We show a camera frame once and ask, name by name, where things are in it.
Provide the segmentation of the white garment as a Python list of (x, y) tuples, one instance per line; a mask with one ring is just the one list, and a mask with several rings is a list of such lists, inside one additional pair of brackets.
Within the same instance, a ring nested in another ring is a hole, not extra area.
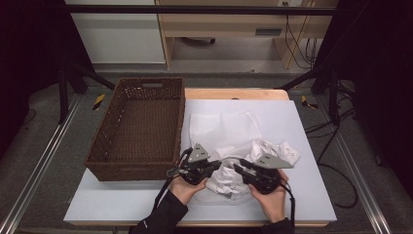
[(212, 152), (211, 158), (219, 160), (221, 166), (207, 181), (206, 188), (227, 199), (237, 200), (247, 193), (247, 185), (235, 170), (235, 166), (239, 166), (242, 159), (249, 163), (264, 161), (266, 167), (270, 166), (269, 160), (276, 159), (277, 168), (289, 169), (300, 159), (300, 153), (287, 141), (272, 144), (257, 138), (237, 147), (217, 148)]

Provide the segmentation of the black metal stand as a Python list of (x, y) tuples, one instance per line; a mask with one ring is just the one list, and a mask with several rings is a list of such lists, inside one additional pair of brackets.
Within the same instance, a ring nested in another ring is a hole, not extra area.
[(89, 77), (104, 87), (114, 90), (115, 84), (97, 75), (94, 71), (87, 69), (78, 63), (64, 65), (58, 72), (59, 104), (60, 116), (59, 123), (62, 124), (68, 117), (68, 91), (70, 85), (76, 94), (84, 94), (88, 89), (84, 77)]
[(288, 91), (311, 78), (316, 79), (311, 88), (314, 95), (321, 94), (326, 88), (329, 89), (328, 116), (332, 121), (332, 124), (338, 126), (340, 124), (337, 104), (338, 73), (333, 66), (325, 64), (318, 65), (298, 78), (280, 86), (280, 90)]

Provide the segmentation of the black horizontal bar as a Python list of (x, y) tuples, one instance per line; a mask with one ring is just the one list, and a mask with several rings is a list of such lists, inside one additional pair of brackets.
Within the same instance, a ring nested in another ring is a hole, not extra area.
[(70, 13), (85, 14), (189, 14), (189, 15), (287, 15), (333, 16), (334, 8), (245, 7), (245, 6), (149, 6), (149, 5), (65, 5)]

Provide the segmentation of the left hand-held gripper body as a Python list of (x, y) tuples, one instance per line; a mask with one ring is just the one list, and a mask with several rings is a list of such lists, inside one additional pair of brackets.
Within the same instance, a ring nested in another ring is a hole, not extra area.
[(204, 173), (204, 168), (209, 166), (208, 158), (207, 151), (199, 143), (196, 143), (182, 153), (178, 165), (179, 175), (190, 184), (199, 184), (204, 178), (212, 175)]

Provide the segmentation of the black curtain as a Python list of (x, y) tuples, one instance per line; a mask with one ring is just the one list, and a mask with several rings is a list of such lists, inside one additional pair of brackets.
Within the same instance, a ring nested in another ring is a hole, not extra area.
[(65, 0), (0, 0), (0, 158), (28, 113), (30, 97), (58, 82), (87, 89), (79, 64), (94, 68)]
[(356, 85), (355, 108), (413, 199), (413, 0), (338, 0), (319, 51)]

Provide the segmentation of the brown wicker basket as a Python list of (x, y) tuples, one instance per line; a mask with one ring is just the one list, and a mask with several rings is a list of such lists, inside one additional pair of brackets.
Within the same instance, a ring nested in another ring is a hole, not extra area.
[(180, 155), (182, 78), (121, 79), (85, 166), (100, 181), (158, 180)]

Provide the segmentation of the person's right hand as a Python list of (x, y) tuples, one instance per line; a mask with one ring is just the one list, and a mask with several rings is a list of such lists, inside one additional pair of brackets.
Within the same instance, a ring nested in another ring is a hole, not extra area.
[(285, 219), (284, 202), (286, 191), (278, 186), (273, 192), (263, 195), (252, 184), (249, 186), (251, 195), (259, 202), (264, 215), (270, 223), (276, 223)]

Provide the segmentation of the person's left hand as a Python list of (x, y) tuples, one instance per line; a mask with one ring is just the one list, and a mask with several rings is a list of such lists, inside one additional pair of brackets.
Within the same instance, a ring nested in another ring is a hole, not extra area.
[(206, 183), (207, 179), (204, 178), (199, 184), (193, 185), (177, 176), (172, 180), (169, 190), (183, 205), (187, 205), (197, 192), (206, 188)]

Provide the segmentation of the wooden desk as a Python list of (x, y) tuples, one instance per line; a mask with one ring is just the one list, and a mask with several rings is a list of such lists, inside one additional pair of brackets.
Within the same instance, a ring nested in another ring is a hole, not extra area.
[[(154, 0), (158, 6), (246, 6), (278, 7), (279, 0)], [(303, 0), (301, 8), (335, 8), (339, 0)], [(307, 39), (321, 40), (330, 24), (330, 16), (268, 15), (189, 15), (159, 14), (166, 39), (165, 53), (172, 56), (174, 38), (258, 37), (274, 40), (282, 65), (289, 68), (300, 56), (299, 44)], [(280, 36), (256, 36), (256, 28), (281, 28)]]

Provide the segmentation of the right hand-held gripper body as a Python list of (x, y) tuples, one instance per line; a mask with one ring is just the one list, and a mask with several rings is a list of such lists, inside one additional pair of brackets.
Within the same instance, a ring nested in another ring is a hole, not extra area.
[(261, 194), (267, 195), (281, 185), (279, 169), (291, 169), (292, 165), (284, 159), (269, 153), (263, 154), (248, 166), (251, 178), (248, 180)]

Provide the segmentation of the aluminium floor rail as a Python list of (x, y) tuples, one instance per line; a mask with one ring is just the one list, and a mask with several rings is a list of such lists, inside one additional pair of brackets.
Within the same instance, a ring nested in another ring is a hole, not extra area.
[(364, 211), (376, 234), (393, 234), (386, 218), (384, 217), (373, 193), (371, 192), (364, 176), (358, 168), (352, 153), (344, 141), (340, 130), (334, 137), (335, 145), (339, 155), (342, 158), (343, 164), (347, 169), (350, 179), (357, 190), (358, 199), (362, 203)]
[(75, 94), (69, 105), (68, 114), (61, 124), (58, 124), (52, 138), (49, 140), (47, 147), (43, 151), (40, 159), (34, 167), (30, 177), (26, 181), (24, 188), (20, 192), (14, 205), (5, 219), (0, 223), (0, 234), (14, 234), (22, 216), (30, 204), (46, 170), (52, 162), (58, 147), (69, 128), (73, 117), (75, 116), (79, 103), (83, 96)]

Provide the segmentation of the white cabinet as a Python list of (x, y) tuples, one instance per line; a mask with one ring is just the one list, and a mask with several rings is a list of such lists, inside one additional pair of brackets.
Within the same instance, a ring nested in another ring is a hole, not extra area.
[(94, 64), (165, 63), (156, 14), (72, 14)]

